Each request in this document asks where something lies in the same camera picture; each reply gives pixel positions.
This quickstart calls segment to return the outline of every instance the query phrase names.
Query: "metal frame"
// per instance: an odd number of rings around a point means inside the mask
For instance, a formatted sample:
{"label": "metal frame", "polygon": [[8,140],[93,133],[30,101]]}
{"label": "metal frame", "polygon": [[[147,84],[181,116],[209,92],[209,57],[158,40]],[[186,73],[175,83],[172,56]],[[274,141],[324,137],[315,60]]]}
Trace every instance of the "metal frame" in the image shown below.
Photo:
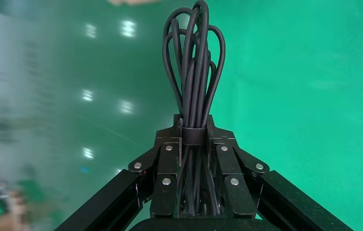
{"label": "metal frame", "polygon": [[[258,158],[240,149],[233,132],[209,116],[205,134],[221,214],[175,216],[182,120],[159,130],[153,148],[99,190],[56,231],[123,231],[151,200],[150,219],[131,231],[351,231],[347,225]],[[259,214],[263,220],[255,219]]]}

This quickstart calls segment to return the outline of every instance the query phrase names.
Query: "reflective floor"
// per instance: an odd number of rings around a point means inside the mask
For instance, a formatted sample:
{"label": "reflective floor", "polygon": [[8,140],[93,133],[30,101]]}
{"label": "reflective floor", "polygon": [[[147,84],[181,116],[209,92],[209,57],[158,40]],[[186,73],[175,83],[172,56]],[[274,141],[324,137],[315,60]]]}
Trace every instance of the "reflective floor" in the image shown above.
{"label": "reflective floor", "polygon": [[[0,1],[0,179],[29,198],[35,231],[69,217],[177,112],[163,25],[194,1],[117,2]],[[216,125],[363,231],[363,1],[207,2],[226,41]],[[218,60],[214,35],[209,46]]]}

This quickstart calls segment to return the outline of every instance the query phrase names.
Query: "black strap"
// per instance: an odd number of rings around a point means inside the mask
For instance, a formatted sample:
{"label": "black strap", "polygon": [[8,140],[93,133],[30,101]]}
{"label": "black strap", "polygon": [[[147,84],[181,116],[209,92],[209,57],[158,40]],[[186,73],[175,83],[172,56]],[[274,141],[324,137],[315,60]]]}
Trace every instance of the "black strap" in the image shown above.
{"label": "black strap", "polygon": [[182,128],[181,137],[185,145],[203,145],[207,135],[207,128]]}

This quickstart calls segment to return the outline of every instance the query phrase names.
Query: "metal rivet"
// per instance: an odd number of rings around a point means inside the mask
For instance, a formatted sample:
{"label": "metal rivet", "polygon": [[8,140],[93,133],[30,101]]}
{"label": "metal rivet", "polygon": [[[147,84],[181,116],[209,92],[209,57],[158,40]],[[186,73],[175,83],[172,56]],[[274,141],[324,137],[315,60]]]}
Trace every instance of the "metal rivet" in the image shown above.
{"label": "metal rivet", "polygon": [[261,164],[256,164],[256,168],[257,168],[257,169],[263,169],[263,165],[261,165]]}
{"label": "metal rivet", "polygon": [[164,185],[169,185],[169,184],[171,183],[171,180],[170,180],[170,179],[168,179],[168,178],[164,178],[164,179],[163,179],[163,181],[162,181],[162,183],[163,183]]}
{"label": "metal rivet", "polygon": [[233,185],[239,185],[239,180],[236,179],[236,178],[232,178],[231,179],[231,184],[233,184]]}
{"label": "metal rivet", "polygon": [[142,167],[142,163],[141,162],[136,162],[133,167],[135,167],[136,169],[139,169],[139,168]]}

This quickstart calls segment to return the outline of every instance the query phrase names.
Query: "coiled cable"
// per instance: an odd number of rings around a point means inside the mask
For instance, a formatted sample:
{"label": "coiled cable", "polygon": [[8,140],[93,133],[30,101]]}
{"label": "coiled cable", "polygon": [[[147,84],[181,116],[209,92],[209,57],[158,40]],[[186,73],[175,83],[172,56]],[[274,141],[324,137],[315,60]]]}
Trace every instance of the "coiled cable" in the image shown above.
{"label": "coiled cable", "polygon": [[[177,16],[181,14],[189,15],[186,29],[179,28]],[[219,40],[218,66],[211,61],[211,53],[208,50],[209,31],[212,31]],[[177,84],[170,61],[169,43],[171,40],[174,46],[180,86]],[[183,127],[205,128],[207,126],[207,118],[224,61],[224,36],[217,27],[209,25],[209,10],[205,1],[199,0],[192,9],[180,8],[170,15],[163,32],[163,63],[175,94],[179,113],[183,118]],[[183,146],[182,157],[177,175],[177,216],[180,217],[182,213],[204,216],[204,212],[200,209],[201,205],[206,206],[204,210],[211,211],[212,216],[219,214],[219,205],[209,168],[211,157],[205,153],[205,147]]]}

